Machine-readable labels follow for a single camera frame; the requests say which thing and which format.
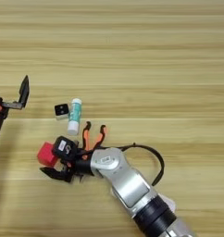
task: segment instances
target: silver robot arm segment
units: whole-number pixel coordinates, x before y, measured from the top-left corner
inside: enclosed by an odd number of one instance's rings
[[[117,148],[95,150],[91,160],[95,176],[106,178],[112,191],[147,237],[195,237],[168,208],[144,176]]]

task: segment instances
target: black mount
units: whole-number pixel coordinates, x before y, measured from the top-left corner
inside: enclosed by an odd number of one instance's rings
[[[27,105],[28,97],[30,93],[29,78],[26,76],[19,89],[19,101],[13,103],[3,102],[3,98],[0,97],[0,130],[2,128],[4,119],[8,116],[9,108],[22,109]]]

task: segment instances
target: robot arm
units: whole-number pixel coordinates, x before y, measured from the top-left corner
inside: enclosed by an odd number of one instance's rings
[[[79,148],[78,143],[63,136],[58,137],[55,144],[45,143],[38,153],[40,163],[46,166],[41,171],[52,179],[66,182],[71,182],[75,175],[106,178],[114,195],[147,237],[196,236],[175,216],[153,187],[161,180],[165,167],[162,156],[154,148],[136,143],[118,148],[96,145],[92,150],[84,150],[84,147]],[[160,161],[161,170],[152,186],[127,162],[123,151],[132,147],[146,149]],[[61,171],[54,169],[58,159],[63,165]]]
[[[105,177],[112,191],[147,237],[196,236],[159,197],[143,175],[132,168],[121,150],[95,150],[91,170]]]
[[[3,99],[0,97],[0,130],[2,128],[4,119],[6,119],[8,116],[9,108],[22,109],[23,107],[25,107],[28,101],[29,93],[30,93],[29,79],[28,76],[26,76],[20,86],[19,100],[17,102],[6,103],[3,102]]]

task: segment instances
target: white glue stick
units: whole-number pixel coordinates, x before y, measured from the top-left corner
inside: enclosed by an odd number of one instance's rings
[[[81,119],[81,99],[73,99],[69,114],[68,134],[76,136],[79,133]]]

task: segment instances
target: small black box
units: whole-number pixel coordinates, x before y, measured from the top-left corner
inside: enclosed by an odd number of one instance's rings
[[[60,136],[56,139],[52,153],[61,159],[61,163],[72,162],[75,160],[78,146],[70,139]]]
[[[69,113],[68,104],[55,106],[55,112],[56,112],[57,120],[68,118],[68,113]]]

